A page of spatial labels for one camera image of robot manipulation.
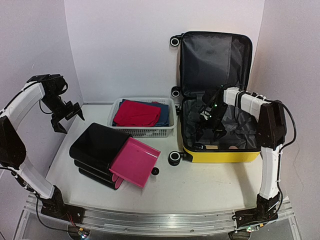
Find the red garment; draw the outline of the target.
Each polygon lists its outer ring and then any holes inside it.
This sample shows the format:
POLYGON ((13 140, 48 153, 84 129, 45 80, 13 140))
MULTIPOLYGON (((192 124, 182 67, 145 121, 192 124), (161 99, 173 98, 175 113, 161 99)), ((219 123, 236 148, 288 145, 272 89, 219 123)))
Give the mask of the red garment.
POLYGON ((160 116, 160 107, 125 100, 113 121, 117 127, 154 127, 160 116))

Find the pink top drawer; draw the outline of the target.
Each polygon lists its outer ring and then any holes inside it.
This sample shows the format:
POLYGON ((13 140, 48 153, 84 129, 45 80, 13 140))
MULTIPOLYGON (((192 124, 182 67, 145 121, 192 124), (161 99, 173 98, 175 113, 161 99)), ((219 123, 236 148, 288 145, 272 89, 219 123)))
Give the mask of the pink top drawer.
POLYGON ((144 188, 161 152, 129 137, 112 161, 109 170, 118 177, 144 188))

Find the yellow Pikachu suitcase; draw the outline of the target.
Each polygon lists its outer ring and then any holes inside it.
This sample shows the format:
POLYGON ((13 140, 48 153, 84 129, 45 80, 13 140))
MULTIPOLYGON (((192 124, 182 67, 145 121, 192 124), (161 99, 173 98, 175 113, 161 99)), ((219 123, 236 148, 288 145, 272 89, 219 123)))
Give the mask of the yellow Pikachu suitcase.
POLYGON ((192 163, 253 161, 261 151, 256 141, 258 123, 253 116, 234 106, 227 107, 222 119, 224 137, 213 140, 212 130, 206 129, 203 137, 196 141, 204 93, 225 85, 246 90, 253 51, 250 38, 234 33, 188 31, 172 36, 169 42, 180 49, 180 84, 171 89, 171 95, 182 98, 175 106, 180 117, 182 151, 172 151, 168 155, 169 164, 177 166, 182 160, 192 163), (216 145, 218 149, 198 150, 192 148, 194 143, 216 145))

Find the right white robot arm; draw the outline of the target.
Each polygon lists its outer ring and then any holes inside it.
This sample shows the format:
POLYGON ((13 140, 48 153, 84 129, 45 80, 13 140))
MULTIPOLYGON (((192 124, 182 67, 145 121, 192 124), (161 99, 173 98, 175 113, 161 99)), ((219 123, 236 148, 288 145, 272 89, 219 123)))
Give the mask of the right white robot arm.
POLYGON ((240 109, 257 121, 256 141, 260 145, 262 158, 262 182, 257 196, 252 218, 262 222, 274 208, 282 204, 283 194, 279 185, 282 151, 292 144, 285 143, 287 134, 286 114, 289 109, 278 100, 241 90, 228 85, 218 90, 208 90, 202 96, 203 105, 198 110, 199 122, 196 124, 196 139, 200 140, 206 129, 213 132, 214 140, 226 135, 222 119, 228 106, 240 109))

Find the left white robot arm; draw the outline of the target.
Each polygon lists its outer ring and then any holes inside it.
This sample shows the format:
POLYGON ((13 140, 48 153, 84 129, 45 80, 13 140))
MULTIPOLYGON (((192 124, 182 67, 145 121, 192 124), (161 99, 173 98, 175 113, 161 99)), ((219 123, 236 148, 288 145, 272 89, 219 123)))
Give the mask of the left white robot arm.
POLYGON ((28 155, 27 135, 20 131, 30 111, 43 103, 50 113, 50 126, 56 133, 67 134, 61 124, 74 117, 84 119, 81 105, 65 101, 62 95, 69 85, 61 74, 32 76, 19 92, 0 110, 0 165, 11 171, 27 190, 43 200, 51 200, 57 187, 33 165, 28 155))

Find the black pink drawer organizer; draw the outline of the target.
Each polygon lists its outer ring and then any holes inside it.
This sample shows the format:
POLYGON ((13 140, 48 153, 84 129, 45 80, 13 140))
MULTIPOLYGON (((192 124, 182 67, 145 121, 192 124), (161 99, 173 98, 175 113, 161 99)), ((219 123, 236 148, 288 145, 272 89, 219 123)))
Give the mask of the black pink drawer organizer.
POLYGON ((111 163, 131 136, 120 130, 92 123, 71 145, 69 156, 80 174, 112 189, 114 173, 110 171, 111 163))

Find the white plastic basket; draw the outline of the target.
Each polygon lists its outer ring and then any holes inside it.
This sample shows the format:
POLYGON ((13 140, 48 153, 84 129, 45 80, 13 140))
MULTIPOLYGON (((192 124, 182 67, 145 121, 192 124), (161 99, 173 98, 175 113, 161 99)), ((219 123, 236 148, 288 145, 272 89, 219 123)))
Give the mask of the white plastic basket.
POLYGON ((135 138, 166 138, 177 126, 177 114, 175 103, 171 98, 167 97, 125 97, 118 98, 113 103, 108 120, 107 126, 120 130, 127 134, 131 134, 135 138), (142 127, 142 126, 116 126, 113 124, 114 117, 119 110, 121 103, 124 100, 139 102, 143 104, 163 104, 168 106, 168 126, 152 126, 152 127, 142 127))

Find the blue garment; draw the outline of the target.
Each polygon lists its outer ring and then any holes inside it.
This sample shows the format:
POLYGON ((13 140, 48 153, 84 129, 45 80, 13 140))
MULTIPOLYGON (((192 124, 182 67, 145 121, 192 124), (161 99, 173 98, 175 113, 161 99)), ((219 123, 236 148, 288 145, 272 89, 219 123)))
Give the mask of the blue garment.
POLYGON ((163 127, 163 126, 168 126, 169 125, 169 122, 168 122, 168 106, 167 105, 164 105, 164 104, 155 104, 155 103, 145 103, 146 105, 150 105, 150 106, 155 106, 155 107, 159 107, 161 108, 161 115, 159 117, 159 120, 158 122, 155 124, 155 126, 158 126, 158 127, 163 127))

